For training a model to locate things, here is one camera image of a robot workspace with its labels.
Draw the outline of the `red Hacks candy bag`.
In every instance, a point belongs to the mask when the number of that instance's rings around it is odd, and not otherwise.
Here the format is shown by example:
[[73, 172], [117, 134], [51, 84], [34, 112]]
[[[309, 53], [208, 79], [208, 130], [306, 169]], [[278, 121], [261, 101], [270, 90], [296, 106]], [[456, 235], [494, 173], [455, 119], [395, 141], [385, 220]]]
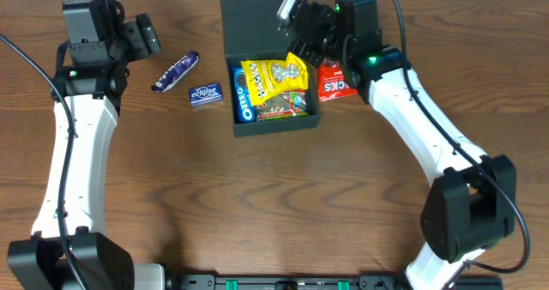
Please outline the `red Hacks candy bag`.
[[358, 94], [345, 82], [339, 63], [328, 59], [324, 59], [317, 69], [317, 88], [322, 102]]

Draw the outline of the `yellow Hacks candy bag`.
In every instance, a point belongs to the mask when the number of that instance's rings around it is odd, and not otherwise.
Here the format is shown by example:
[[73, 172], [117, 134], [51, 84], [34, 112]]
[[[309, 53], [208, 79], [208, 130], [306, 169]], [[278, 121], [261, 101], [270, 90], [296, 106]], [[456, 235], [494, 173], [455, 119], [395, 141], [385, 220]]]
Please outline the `yellow Hacks candy bag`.
[[241, 62], [253, 106], [292, 90], [307, 90], [309, 74], [305, 62], [289, 52], [285, 60], [247, 60]]

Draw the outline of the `green Haribo worms bag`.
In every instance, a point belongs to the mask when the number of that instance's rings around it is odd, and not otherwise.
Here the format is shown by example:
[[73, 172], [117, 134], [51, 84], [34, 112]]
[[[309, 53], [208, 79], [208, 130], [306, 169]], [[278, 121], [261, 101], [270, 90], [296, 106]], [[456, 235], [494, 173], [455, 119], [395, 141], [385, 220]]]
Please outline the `green Haribo worms bag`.
[[256, 107], [257, 121], [308, 116], [305, 90], [283, 92]]

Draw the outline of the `purple Dairy Milk bar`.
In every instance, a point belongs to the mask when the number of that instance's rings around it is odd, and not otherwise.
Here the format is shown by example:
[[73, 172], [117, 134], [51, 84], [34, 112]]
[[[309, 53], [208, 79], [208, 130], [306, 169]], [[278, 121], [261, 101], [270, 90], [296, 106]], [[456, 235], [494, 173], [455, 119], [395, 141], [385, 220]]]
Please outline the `purple Dairy Milk bar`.
[[188, 52], [185, 56], [181, 57], [176, 63], [168, 68], [159, 80], [151, 86], [151, 90], [155, 93], [164, 93], [171, 90], [196, 66], [198, 61], [198, 52]]

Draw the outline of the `blue Oreo cookie pack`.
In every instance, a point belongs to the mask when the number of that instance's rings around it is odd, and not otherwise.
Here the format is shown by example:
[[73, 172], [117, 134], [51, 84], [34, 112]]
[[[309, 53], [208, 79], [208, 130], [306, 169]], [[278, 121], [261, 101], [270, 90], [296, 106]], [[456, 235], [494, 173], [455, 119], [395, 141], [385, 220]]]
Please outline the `blue Oreo cookie pack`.
[[237, 117], [241, 124], [256, 122], [256, 108], [251, 104], [245, 72], [242, 68], [231, 68], [233, 87], [237, 98]]

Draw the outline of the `blue Eclipse mint box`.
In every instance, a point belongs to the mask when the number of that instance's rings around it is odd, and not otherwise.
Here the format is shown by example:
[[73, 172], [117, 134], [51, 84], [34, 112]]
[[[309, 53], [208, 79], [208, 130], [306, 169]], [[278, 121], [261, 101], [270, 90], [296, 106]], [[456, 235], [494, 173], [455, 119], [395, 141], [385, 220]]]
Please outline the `blue Eclipse mint box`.
[[189, 90], [190, 104], [192, 106], [202, 106], [223, 99], [220, 84], [218, 82], [191, 88]]

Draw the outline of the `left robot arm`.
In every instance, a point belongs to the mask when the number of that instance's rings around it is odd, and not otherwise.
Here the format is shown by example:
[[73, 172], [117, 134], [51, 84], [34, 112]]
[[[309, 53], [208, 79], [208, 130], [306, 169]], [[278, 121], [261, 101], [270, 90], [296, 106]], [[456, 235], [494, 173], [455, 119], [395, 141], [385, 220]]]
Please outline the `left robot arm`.
[[62, 0], [69, 37], [48, 79], [56, 120], [45, 198], [29, 239], [9, 244], [26, 289], [167, 289], [158, 263], [139, 264], [109, 239], [106, 164], [130, 62], [160, 50], [148, 15], [127, 21], [118, 0]]

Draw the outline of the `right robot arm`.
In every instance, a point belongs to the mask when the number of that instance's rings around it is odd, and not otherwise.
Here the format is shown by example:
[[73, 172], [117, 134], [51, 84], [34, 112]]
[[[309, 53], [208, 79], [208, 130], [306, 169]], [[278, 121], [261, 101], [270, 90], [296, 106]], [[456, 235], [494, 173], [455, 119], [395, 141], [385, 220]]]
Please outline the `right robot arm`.
[[425, 244], [401, 277], [365, 275], [363, 289], [499, 289], [500, 269], [467, 278], [479, 255], [522, 224], [516, 169], [467, 139], [424, 90], [403, 47], [383, 42], [376, 0], [283, 0], [291, 53], [315, 67], [332, 60], [363, 101], [396, 130], [430, 187], [420, 216]]

